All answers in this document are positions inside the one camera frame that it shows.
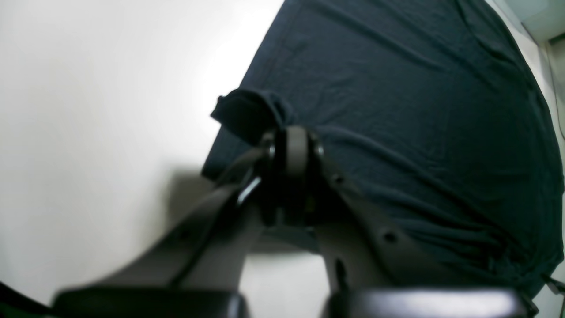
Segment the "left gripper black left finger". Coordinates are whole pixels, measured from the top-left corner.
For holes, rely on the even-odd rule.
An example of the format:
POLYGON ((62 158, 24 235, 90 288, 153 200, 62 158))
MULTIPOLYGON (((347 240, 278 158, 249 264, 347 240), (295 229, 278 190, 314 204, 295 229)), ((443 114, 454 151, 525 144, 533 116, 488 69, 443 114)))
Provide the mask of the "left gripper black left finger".
POLYGON ((55 298, 61 318, 250 318, 239 291, 246 256, 272 225, 261 187, 276 157, 264 141, 236 161, 185 218, 131 264, 55 298))

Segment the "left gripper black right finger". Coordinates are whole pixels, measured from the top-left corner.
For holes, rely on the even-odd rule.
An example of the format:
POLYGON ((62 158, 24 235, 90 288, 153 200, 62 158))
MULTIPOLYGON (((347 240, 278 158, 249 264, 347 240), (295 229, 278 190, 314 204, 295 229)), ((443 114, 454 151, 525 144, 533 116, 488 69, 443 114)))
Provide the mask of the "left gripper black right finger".
POLYGON ((313 231, 332 295, 325 318, 531 318, 512 288, 481 286, 427 255, 325 158, 317 137, 287 129, 287 223, 313 231))

